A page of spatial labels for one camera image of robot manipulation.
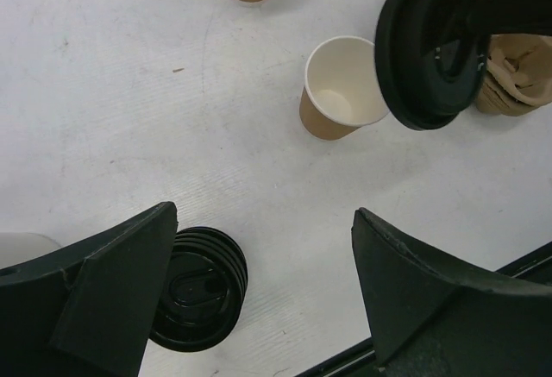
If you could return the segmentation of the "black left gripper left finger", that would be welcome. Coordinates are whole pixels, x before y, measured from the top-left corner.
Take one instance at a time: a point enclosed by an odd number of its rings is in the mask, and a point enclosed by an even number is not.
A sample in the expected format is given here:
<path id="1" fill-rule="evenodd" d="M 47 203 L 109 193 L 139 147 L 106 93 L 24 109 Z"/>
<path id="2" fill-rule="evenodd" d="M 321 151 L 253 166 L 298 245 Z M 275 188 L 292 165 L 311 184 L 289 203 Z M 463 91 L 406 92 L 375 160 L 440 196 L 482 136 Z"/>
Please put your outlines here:
<path id="1" fill-rule="evenodd" d="M 163 202 L 1 271 L 3 376 L 136 376 L 178 227 Z"/>

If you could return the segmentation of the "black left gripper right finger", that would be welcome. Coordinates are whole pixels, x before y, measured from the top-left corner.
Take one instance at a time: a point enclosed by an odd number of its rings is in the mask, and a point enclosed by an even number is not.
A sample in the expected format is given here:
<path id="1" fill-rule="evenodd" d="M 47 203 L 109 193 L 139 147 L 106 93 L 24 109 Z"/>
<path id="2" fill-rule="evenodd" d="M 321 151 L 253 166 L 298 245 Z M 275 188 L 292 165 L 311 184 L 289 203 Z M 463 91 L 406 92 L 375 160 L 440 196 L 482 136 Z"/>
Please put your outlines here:
<path id="1" fill-rule="evenodd" d="M 355 212 L 351 234 L 383 375 L 550 375 L 549 245 L 493 272 L 366 209 Z"/>

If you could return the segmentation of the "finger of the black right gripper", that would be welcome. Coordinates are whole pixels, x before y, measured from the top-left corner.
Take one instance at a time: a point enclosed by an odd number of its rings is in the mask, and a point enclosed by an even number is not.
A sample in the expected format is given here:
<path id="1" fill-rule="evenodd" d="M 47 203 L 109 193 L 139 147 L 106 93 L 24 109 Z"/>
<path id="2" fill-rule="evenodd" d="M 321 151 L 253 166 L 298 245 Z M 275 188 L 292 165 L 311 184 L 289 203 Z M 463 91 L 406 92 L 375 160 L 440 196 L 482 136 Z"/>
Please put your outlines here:
<path id="1" fill-rule="evenodd" d="M 551 0 L 480 0 L 469 27 L 489 35 L 551 35 Z"/>

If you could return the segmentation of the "black cup lid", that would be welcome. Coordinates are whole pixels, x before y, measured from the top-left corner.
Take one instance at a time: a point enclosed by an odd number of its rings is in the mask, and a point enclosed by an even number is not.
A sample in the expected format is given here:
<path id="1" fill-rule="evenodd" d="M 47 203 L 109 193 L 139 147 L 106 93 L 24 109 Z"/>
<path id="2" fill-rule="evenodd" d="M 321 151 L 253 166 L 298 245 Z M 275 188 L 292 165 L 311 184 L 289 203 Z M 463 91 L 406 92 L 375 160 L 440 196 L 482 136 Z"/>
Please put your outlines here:
<path id="1" fill-rule="evenodd" d="M 395 118 L 418 131 L 451 123 L 477 97 L 486 75 L 489 35 L 467 27 L 480 0 L 385 0 L 374 64 Z"/>

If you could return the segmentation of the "brown paper cup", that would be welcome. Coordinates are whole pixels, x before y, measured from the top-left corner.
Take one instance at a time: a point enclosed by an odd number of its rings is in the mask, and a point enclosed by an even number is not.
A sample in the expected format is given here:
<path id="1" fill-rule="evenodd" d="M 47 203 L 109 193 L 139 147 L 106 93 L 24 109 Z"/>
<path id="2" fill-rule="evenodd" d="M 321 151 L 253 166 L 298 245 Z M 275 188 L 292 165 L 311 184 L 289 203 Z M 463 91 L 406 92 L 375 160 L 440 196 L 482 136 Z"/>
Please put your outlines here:
<path id="1" fill-rule="evenodd" d="M 374 44 L 343 35 L 320 43 L 304 68 L 299 117 L 304 128 L 325 141 L 342 139 L 385 118 L 374 63 Z"/>

